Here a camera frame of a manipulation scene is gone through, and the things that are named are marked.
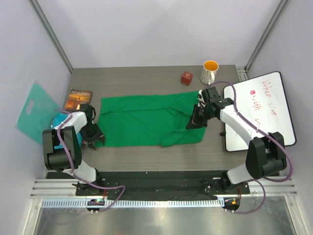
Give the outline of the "red cube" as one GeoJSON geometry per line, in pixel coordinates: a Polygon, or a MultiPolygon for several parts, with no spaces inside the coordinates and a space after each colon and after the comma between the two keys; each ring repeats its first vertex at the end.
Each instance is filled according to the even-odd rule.
{"type": "Polygon", "coordinates": [[[188,71],[185,71],[181,76],[180,82],[183,85],[189,86],[192,81],[192,78],[193,74],[188,71]]]}

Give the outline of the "brown book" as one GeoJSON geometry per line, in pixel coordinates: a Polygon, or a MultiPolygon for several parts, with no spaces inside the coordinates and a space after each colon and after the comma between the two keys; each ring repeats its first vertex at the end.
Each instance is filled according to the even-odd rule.
{"type": "Polygon", "coordinates": [[[78,110],[82,104],[90,104],[91,91],[71,89],[65,104],[66,110],[78,110]]]}

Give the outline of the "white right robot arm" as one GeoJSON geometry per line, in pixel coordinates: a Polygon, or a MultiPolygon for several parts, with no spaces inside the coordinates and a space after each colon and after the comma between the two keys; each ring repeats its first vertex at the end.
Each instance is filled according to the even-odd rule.
{"type": "Polygon", "coordinates": [[[240,183],[267,178],[287,167],[283,136],[279,132],[262,132],[239,112],[234,99],[222,98],[216,88],[211,87],[198,92],[198,103],[186,129],[207,127],[213,118],[230,126],[248,146],[245,162],[223,173],[224,192],[233,193],[240,183]]]}

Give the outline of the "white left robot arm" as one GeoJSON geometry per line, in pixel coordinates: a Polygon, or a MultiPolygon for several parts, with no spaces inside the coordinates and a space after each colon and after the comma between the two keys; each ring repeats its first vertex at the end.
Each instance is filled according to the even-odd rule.
{"type": "Polygon", "coordinates": [[[105,136],[94,123],[96,110],[89,104],[81,104],[78,110],[61,110],[53,119],[50,129],[42,132],[44,162],[48,170],[72,175],[93,195],[104,189],[100,173],[82,159],[82,145],[96,149],[95,144],[105,143],[105,136]]]}

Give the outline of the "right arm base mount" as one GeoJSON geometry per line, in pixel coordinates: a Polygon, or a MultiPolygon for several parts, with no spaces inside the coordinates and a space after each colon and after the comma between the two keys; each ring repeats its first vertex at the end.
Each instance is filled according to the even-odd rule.
{"type": "Polygon", "coordinates": [[[201,179],[204,193],[207,195],[231,195],[231,194],[250,194],[250,189],[247,182],[231,184],[228,180],[221,177],[209,177],[201,179]]]}

